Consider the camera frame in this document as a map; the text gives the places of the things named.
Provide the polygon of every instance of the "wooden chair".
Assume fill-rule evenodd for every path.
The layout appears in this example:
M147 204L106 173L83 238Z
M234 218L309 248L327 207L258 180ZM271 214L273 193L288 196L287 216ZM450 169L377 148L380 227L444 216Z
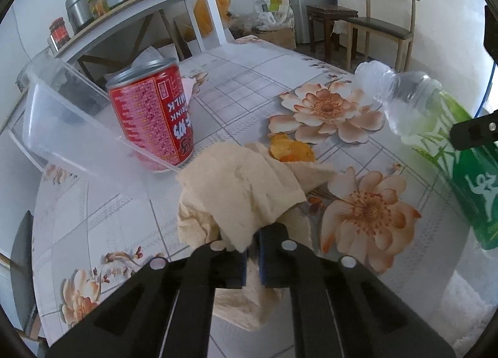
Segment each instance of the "wooden chair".
M353 49L353 29L365 31L365 58L369 56L370 50L370 33L374 33L385 38L398 42L398 53L396 57L396 65L394 69L397 72L402 71L403 52L407 49L404 71L408 71L410 67L411 51L413 49L413 35L415 32L415 2L420 0L412 0L411 3L411 23L410 30L402 28L398 25L390 24L370 16L370 0L367 0L367 16L366 18L349 18L348 21L348 46L346 57L346 70L351 68L351 52Z

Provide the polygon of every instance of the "can label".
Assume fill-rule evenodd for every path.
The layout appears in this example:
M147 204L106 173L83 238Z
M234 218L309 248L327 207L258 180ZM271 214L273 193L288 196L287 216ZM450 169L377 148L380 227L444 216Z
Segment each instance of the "can label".
M109 89L109 98L128 140L174 166L190 156L194 134L176 64ZM150 170L164 170L158 163L139 158Z

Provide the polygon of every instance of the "plastic bottle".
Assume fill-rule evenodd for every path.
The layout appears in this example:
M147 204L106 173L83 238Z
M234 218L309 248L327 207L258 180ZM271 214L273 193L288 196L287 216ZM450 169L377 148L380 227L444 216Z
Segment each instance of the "plastic bottle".
M451 186L485 250L498 247L498 149L494 143L458 151L449 131L471 119L439 81L421 71L397 74L378 61L363 63L355 80L383 105L390 129L435 165Z

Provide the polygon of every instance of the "dark brown stool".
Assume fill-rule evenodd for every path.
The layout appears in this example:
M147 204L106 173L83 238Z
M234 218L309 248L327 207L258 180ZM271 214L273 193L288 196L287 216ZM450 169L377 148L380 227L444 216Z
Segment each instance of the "dark brown stool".
M330 62L330 41L332 30L334 29L335 21L346 20L348 18L354 18L358 16L358 11L351 10L349 8L340 7L338 5L323 5L323 6L313 6L307 5L306 10L308 12L308 24L310 29L310 41L311 41L311 51L315 53L315 25L313 21L317 21L323 24L323 29L325 33L325 61ZM339 50L339 34L333 34L335 50ZM358 30L353 30L353 59L356 57L356 47L358 43Z

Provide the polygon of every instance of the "yellow bag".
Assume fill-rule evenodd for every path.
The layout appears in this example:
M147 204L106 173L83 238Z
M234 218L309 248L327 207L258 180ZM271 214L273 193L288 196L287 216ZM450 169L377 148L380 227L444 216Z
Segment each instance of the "yellow bag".
M216 0L216 6L220 12L223 27L226 28L230 20L230 17L228 16L230 0ZM211 24L211 17L209 16L206 0L197 0L194 7L194 15L197 24L199 25L202 37L204 38L205 36L208 36L213 30L213 25Z

